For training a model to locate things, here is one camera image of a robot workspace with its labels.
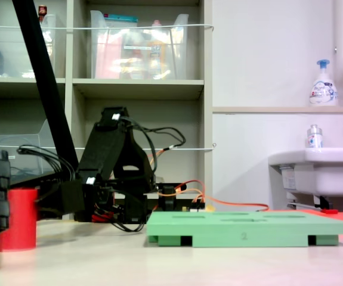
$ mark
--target table surface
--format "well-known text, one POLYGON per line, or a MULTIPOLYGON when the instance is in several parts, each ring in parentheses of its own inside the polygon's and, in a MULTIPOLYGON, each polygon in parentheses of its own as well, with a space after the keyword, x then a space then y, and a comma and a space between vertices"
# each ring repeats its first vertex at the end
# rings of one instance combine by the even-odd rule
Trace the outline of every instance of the table surface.
POLYGON ((158 247, 145 229, 38 224, 35 250, 0 254, 0 285, 343 285, 343 235, 337 247, 158 247))

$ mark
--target red cup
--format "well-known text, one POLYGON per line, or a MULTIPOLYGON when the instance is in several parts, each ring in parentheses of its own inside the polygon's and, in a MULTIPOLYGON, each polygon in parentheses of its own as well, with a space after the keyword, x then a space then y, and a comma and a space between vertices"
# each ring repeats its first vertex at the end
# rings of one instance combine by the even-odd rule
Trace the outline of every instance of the red cup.
POLYGON ((37 189, 19 188, 8 192, 10 228, 0 233, 0 252, 36 247, 37 189))

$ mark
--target green tray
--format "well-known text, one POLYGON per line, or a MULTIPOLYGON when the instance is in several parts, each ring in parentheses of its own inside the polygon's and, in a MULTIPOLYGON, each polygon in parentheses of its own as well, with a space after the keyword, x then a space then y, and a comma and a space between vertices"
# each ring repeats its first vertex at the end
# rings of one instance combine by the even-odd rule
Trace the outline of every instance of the green tray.
POLYGON ((153 212, 149 242, 159 246, 297 247, 338 245, 343 221, 302 212, 153 212))

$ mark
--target metal rod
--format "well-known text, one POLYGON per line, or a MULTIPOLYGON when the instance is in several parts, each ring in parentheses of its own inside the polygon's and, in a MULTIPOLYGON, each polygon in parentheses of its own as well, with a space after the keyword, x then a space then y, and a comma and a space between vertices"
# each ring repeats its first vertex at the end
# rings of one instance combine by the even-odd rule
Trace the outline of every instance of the metal rod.
POLYGON ((77 169, 78 160, 33 0, 13 0, 21 33, 35 72, 57 154, 77 169))

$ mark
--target storage bin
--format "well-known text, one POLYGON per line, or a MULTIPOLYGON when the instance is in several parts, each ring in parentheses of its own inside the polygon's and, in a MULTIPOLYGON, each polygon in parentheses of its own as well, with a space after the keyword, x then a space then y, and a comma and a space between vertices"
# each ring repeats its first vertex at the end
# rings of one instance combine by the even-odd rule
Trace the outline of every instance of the storage bin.
MULTIPOLYGON (((179 15, 175 25, 188 17, 179 15)), ((108 29, 99 11, 91 11, 91 23, 101 28, 92 30, 92 78, 187 79, 186 27, 108 29)))
POLYGON ((16 149, 24 144, 50 147, 48 150, 56 153, 47 120, 38 134, 0 135, 0 150, 7 151, 10 158, 12 183, 53 171, 45 160, 37 156, 19 155, 16 149))
MULTIPOLYGON (((54 74, 65 77, 66 31, 51 29, 53 27, 64 25, 56 15, 46 15, 41 29, 54 74)), ((20 29, 0 27, 0 76, 35 77, 20 29)))

